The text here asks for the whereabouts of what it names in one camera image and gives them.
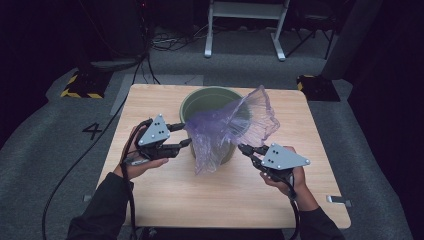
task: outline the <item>black sleeve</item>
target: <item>black sleeve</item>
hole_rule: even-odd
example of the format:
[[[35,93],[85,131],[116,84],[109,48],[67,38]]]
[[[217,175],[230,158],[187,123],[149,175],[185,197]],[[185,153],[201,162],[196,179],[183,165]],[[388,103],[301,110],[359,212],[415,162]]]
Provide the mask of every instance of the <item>black sleeve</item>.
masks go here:
[[[300,238],[302,240],[341,240],[345,239],[336,224],[321,207],[313,211],[299,211]]]
[[[67,239],[116,239],[125,221],[127,203],[123,179],[109,173],[84,213],[72,219]]]

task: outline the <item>human hand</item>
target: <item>human hand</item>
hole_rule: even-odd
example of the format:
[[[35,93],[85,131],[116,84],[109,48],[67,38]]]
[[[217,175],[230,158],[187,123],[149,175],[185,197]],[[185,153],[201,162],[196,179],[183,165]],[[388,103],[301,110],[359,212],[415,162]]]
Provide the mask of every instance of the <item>human hand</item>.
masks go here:
[[[118,175],[120,177],[123,177],[122,168],[121,168],[121,162],[125,158],[128,158],[129,157],[129,158],[133,158],[134,160],[139,160],[139,159],[141,160],[141,159],[143,159],[139,155],[139,153],[138,153],[138,151],[137,151],[137,149],[135,147],[136,138],[134,137],[132,139],[132,141],[130,139],[131,138],[131,135],[134,133],[135,130],[136,130],[136,127],[133,127],[133,129],[131,131],[131,134],[130,134],[130,136],[128,138],[128,141],[125,144],[124,149],[122,151],[121,161],[118,164],[118,166],[116,166],[115,170],[113,171],[113,173],[115,173],[116,175]],[[129,146],[129,150],[128,150],[128,154],[125,156],[125,151],[127,149],[127,146]],[[162,166],[163,164],[167,163],[168,161],[169,161],[168,158],[162,158],[162,159],[157,159],[157,160],[154,160],[154,161],[148,161],[148,162],[142,163],[140,165],[136,165],[136,166],[127,165],[128,179],[136,178],[136,177],[142,175],[148,169],[158,168],[158,167]]]
[[[292,152],[296,152],[293,147],[285,147],[287,150],[290,150]],[[276,187],[280,192],[282,192],[284,195],[288,196],[289,194],[289,187],[283,183],[283,182],[275,182],[273,181],[269,176],[267,176],[265,173],[260,173],[262,179],[264,180],[265,184],[268,186]],[[296,202],[299,210],[301,211],[311,211],[315,210],[319,207],[318,203],[316,202],[314,196],[312,195],[311,191],[309,190],[308,186],[306,185],[306,177],[305,177],[305,171],[303,167],[295,167],[293,168],[293,177],[294,177],[294,191],[297,194]]]

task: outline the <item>purple plastic bag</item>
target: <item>purple plastic bag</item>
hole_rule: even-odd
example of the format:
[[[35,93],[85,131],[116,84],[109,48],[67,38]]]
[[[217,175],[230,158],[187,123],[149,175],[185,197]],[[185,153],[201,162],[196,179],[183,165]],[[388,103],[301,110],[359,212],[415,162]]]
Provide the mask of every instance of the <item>purple plastic bag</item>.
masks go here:
[[[196,174],[215,172],[231,144],[261,147],[280,127],[261,85],[218,110],[195,113],[186,121],[196,155]]]

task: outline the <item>person's left hand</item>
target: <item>person's left hand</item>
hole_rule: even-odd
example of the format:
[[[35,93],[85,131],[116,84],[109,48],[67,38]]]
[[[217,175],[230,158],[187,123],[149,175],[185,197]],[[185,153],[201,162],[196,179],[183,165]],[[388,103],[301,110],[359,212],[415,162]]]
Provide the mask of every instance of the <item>person's left hand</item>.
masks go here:
[[[130,137],[133,134],[133,132],[135,131],[135,129],[136,129],[136,127],[133,127],[133,129],[131,131],[131,134],[130,134]],[[132,157],[134,159],[138,159],[138,158],[141,159],[142,158],[138,154],[137,149],[136,149],[136,147],[134,145],[135,144],[134,142],[136,141],[136,138],[134,137],[134,139],[133,139],[132,142],[130,142],[130,139],[129,138],[128,138],[128,141],[125,144],[124,149],[122,151],[121,161],[123,159],[127,158],[127,157]],[[125,149],[127,148],[128,144],[130,144],[128,155],[127,156],[124,156],[125,155]],[[154,161],[145,162],[145,163],[142,163],[142,164],[137,165],[137,166],[127,165],[128,178],[129,179],[136,178],[136,177],[142,175],[148,169],[158,168],[158,167],[162,166],[163,164],[167,163],[168,161],[169,161],[168,158],[162,158],[162,159],[158,159],[158,160],[154,160]],[[118,166],[116,166],[116,168],[113,171],[113,173],[116,174],[116,175],[118,175],[118,176],[120,176],[120,177],[123,177],[122,169],[121,169],[120,164],[121,164],[121,162],[119,162]]]

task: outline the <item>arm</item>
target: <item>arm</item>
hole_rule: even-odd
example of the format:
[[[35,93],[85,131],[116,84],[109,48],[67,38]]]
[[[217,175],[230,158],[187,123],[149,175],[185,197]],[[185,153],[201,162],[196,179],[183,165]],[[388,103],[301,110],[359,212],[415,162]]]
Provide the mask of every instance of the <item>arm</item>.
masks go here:
[[[135,153],[133,146],[132,143],[129,151],[131,154]],[[128,178],[138,177],[148,169],[160,167],[167,162],[168,159],[163,158],[138,166],[127,166]],[[128,203],[127,185],[122,176],[122,169],[118,164],[113,173],[109,173],[99,185],[84,213],[72,219],[68,229],[68,240],[117,238],[125,221]]]
[[[288,195],[288,187],[282,182],[274,182],[264,173],[260,173],[265,183],[278,188],[283,194]],[[303,167],[293,169],[295,179],[294,190],[297,193],[296,203],[300,216],[301,239],[345,239],[336,224],[325,214],[318,205],[315,197],[306,185]]]

